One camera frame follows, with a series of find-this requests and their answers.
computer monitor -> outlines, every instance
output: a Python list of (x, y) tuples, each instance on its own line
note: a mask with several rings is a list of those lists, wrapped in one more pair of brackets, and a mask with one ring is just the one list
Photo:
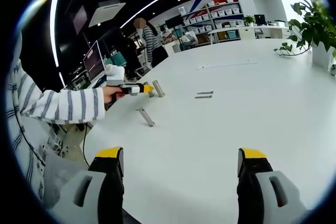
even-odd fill
[(101, 57), (98, 41), (93, 43), (92, 47), (86, 53), (83, 62), (88, 72), (91, 83), (98, 80), (101, 76), (101, 73), (105, 71), (105, 66)]
[(260, 15), (260, 14), (254, 15), (254, 18), (256, 19), (256, 24), (258, 26), (266, 24), (266, 20), (265, 20), (265, 16), (264, 15)]
[(168, 28), (174, 28), (175, 26), (179, 26), (184, 24), (183, 23), (183, 18), (181, 15), (177, 15), (175, 17), (172, 17), (171, 19), (166, 20), (166, 25)]

hand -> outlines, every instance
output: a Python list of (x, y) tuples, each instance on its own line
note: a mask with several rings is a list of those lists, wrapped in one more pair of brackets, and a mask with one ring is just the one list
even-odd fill
[(113, 94), (117, 95), (117, 100), (125, 96), (125, 94), (122, 92), (121, 88), (110, 87), (110, 86), (103, 87), (103, 94), (104, 94), (104, 103), (111, 102)]

striped shirt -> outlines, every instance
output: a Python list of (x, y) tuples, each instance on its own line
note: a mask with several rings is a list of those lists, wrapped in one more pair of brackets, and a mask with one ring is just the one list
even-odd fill
[(147, 59), (149, 62), (153, 61), (153, 50), (161, 45), (159, 36), (155, 36), (149, 26), (143, 28), (142, 38), (146, 41)]
[(18, 164), (27, 183), (42, 200), (44, 181), (41, 163), (23, 137), (25, 128), (22, 116), (54, 124), (84, 123), (101, 119), (105, 115), (103, 91), (102, 88), (97, 88), (61, 90), (59, 93), (46, 90), (42, 93), (18, 61), (7, 79), (6, 113), (9, 137)]

desk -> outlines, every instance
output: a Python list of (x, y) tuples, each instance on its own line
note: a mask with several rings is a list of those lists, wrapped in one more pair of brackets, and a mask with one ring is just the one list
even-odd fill
[[(86, 139), (89, 163), (124, 148), (123, 207), (145, 224), (237, 223), (238, 149), (264, 152), (314, 207), (336, 166), (335, 77), (311, 54), (282, 58), (281, 39), (241, 40), (170, 55), (141, 81), (165, 97), (118, 100)], [(195, 99), (214, 91), (211, 99)], [(135, 111), (144, 106), (156, 123)]]
[[(241, 26), (241, 27), (225, 27), (221, 29), (215, 29), (208, 34), (210, 35), (210, 42), (213, 43), (212, 34), (220, 33), (221, 31), (235, 31), (238, 30), (241, 39), (255, 39), (254, 37), (254, 29), (270, 29), (271, 30), (271, 37), (276, 39), (285, 39), (290, 36), (290, 30), (288, 27), (281, 27), (281, 26)], [(242, 32), (247, 32), (246, 38), (242, 38)]]

black wire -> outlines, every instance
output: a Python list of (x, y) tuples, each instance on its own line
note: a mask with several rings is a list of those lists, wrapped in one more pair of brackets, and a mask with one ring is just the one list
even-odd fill
[(17, 114), (16, 114), (16, 111), (15, 111), (15, 117), (16, 117), (16, 121), (17, 121), (17, 124), (19, 125), (19, 128), (20, 128), (20, 131), (21, 131), (21, 134), (23, 136), (23, 138), (25, 139), (25, 141), (27, 142), (30, 150), (35, 154), (35, 156), (37, 157), (37, 159), (41, 162), (41, 164), (43, 166), (46, 166), (46, 164), (44, 163), (44, 161), (40, 158), (39, 155), (37, 155), (37, 153), (34, 151), (34, 147), (32, 147), (32, 145), (28, 142), (27, 138), (26, 138), (26, 135), (25, 133), (23, 132), (22, 128), (21, 128), (21, 125), (20, 125), (20, 122), (19, 122), (19, 118), (17, 117)]
[(87, 131), (88, 131), (88, 123), (86, 123), (85, 126), (86, 126), (86, 127), (85, 127), (85, 136), (84, 136), (84, 140), (83, 140), (83, 157), (84, 157), (84, 160), (85, 160), (86, 164), (87, 164), (88, 166), (90, 166), (89, 163), (88, 163), (88, 161), (86, 160), (86, 157), (85, 157), (85, 151), (84, 151), (84, 147), (85, 147), (85, 139), (86, 139), (86, 133), (87, 133)]

